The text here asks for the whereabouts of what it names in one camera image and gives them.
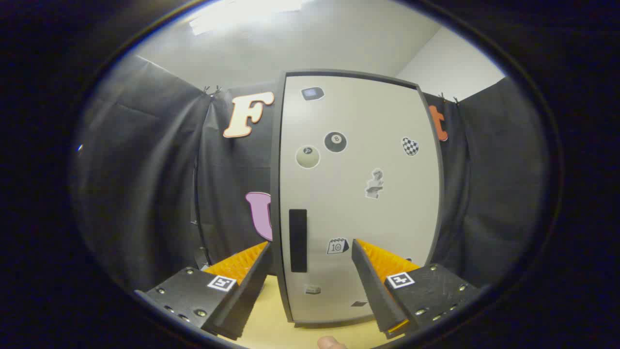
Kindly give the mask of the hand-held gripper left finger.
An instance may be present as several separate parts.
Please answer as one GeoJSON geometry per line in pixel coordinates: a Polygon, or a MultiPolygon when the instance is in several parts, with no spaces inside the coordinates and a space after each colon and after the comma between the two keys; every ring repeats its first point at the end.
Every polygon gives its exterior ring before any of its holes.
{"type": "Polygon", "coordinates": [[[271,264],[272,244],[264,241],[203,271],[182,268],[148,291],[134,294],[142,305],[182,331],[236,340],[271,264]]]}

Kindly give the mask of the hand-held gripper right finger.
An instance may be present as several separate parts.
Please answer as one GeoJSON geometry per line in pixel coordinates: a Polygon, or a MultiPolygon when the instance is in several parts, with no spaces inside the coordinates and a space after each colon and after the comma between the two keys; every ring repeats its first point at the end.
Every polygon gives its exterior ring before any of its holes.
{"type": "Polygon", "coordinates": [[[481,293],[440,264],[419,267],[359,239],[351,252],[379,331],[388,339],[431,327],[471,305],[481,293]]]}

